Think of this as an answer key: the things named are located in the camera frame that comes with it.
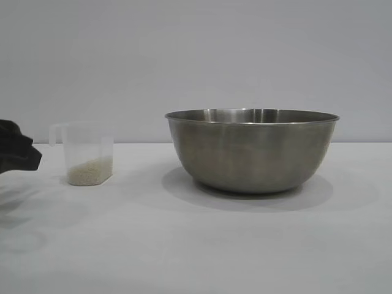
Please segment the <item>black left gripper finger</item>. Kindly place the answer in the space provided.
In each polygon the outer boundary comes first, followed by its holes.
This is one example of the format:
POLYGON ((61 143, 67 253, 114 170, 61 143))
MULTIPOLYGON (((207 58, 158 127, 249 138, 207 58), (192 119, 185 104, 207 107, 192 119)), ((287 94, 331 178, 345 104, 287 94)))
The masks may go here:
POLYGON ((19 126, 13 121, 1 120, 1 143, 31 145, 33 140, 21 133, 19 126))
POLYGON ((42 153, 32 145, 1 144, 1 174, 11 171, 36 171, 42 153))

